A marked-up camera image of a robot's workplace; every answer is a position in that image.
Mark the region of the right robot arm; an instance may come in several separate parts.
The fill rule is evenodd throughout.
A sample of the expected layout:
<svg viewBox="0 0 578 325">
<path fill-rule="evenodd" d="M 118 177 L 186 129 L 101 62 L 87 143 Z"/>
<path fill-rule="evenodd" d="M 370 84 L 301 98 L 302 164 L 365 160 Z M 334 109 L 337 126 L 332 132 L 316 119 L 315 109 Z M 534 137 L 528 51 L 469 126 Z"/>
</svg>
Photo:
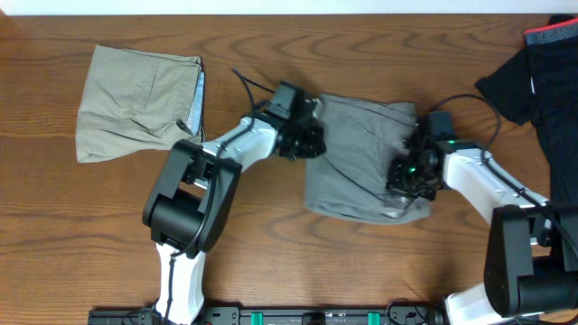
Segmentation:
<svg viewBox="0 0 578 325">
<path fill-rule="evenodd" d="M 459 192 L 489 224 L 482 283 L 443 300 L 432 324 L 539 324 L 577 307 L 577 206 L 556 204 L 456 137 L 446 112 L 419 118 L 387 187 L 410 200 Z"/>
</svg>

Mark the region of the grey shorts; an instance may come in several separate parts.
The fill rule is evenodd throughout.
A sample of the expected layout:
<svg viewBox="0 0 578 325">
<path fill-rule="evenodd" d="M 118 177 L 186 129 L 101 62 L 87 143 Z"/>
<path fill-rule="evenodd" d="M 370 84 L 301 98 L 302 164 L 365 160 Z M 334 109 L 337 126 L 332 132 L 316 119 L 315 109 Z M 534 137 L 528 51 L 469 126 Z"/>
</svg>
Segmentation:
<svg viewBox="0 0 578 325">
<path fill-rule="evenodd" d="M 324 131 L 326 152 L 306 162 L 306 209 L 380 225 L 405 224 L 431 215 L 428 200 L 409 199 L 387 189 L 390 164 L 407 155 L 405 140 L 415 130 L 414 103 L 321 94 L 315 114 Z"/>
</svg>

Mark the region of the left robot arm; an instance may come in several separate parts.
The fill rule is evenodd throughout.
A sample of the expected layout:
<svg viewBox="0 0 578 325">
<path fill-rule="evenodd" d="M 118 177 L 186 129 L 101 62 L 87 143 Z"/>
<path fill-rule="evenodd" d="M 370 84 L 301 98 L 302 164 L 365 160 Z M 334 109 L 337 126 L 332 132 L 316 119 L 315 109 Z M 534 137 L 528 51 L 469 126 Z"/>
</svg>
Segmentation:
<svg viewBox="0 0 578 325">
<path fill-rule="evenodd" d="M 270 100 L 250 106 L 249 115 L 217 139 L 175 143 L 144 205 L 142 220 L 161 262 L 154 324 L 198 318 L 206 254 L 225 227 L 241 174 L 273 154 L 294 161 L 326 150 L 317 104 L 302 88 L 282 81 Z"/>
</svg>

